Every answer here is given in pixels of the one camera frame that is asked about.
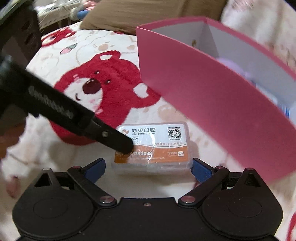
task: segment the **bedsheet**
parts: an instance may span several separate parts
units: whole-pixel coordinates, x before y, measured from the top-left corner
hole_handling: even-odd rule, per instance
[[[296,27],[293,25],[296,13],[282,0],[268,2],[231,0],[224,9],[222,22],[265,45],[295,68],[296,33],[291,28]],[[113,64],[99,65],[100,69],[95,67],[94,61],[107,59]],[[134,66],[139,67],[135,36],[104,30],[80,30],[79,23],[76,23],[44,36],[43,47],[28,65],[28,70],[94,111],[113,127],[121,123],[185,121],[195,157],[212,166],[226,166],[234,172],[244,169],[198,125],[147,88],[134,72]],[[108,76],[108,68],[116,68],[127,77],[136,77],[130,80]],[[97,74],[106,79],[104,84],[97,81]],[[20,143],[10,148],[1,162],[0,240],[12,241],[18,237],[11,217],[16,200],[7,194],[5,181],[18,177],[21,191],[24,191],[41,168],[65,171],[74,165],[84,166],[99,157],[106,160],[107,167],[105,175],[96,184],[117,199],[122,196],[173,196],[178,199],[196,185],[190,172],[180,176],[116,175],[111,168],[113,150],[73,136],[43,117],[29,116]],[[282,241],[296,239],[296,216],[292,217],[296,211],[295,184],[295,173],[269,184],[284,211],[283,222],[276,234]]]

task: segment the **plastic floss container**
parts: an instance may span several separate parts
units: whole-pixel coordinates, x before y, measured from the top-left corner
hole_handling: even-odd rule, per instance
[[[120,174],[176,174],[192,166],[185,122],[121,125],[118,131],[133,140],[134,150],[116,152],[112,167]]]

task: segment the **cartoon bear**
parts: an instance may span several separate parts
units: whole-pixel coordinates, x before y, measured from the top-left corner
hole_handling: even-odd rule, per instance
[[[149,87],[145,98],[135,93],[134,88],[143,85],[140,72],[132,62],[120,59],[120,56],[121,53],[115,50],[96,54],[90,61],[65,73],[54,88],[116,128],[125,121],[131,108],[148,107],[160,99],[160,95]],[[66,143],[86,145],[94,142],[70,133],[53,122],[51,125]]]
[[[62,40],[63,38],[70,37],[70,36],[74,35],[75,33],[76,32],[72,31],[69,27],[61,28],[61,29],[47,35],[46,37],[42,38],[41,39],[42,47],[53,45],[53,44],[59,42],[60,40]]]

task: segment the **qr code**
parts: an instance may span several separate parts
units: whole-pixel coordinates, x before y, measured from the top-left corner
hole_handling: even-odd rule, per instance
[[[181,128],[180,127],[168,127],[168,137],[169,138],[181,138]]]

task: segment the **bear nose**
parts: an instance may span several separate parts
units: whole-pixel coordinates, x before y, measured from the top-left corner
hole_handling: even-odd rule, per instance
[[[85,94],[95,94],[101,89],[101,83],[94,78],[89,79],[82,86],[82,90]]]

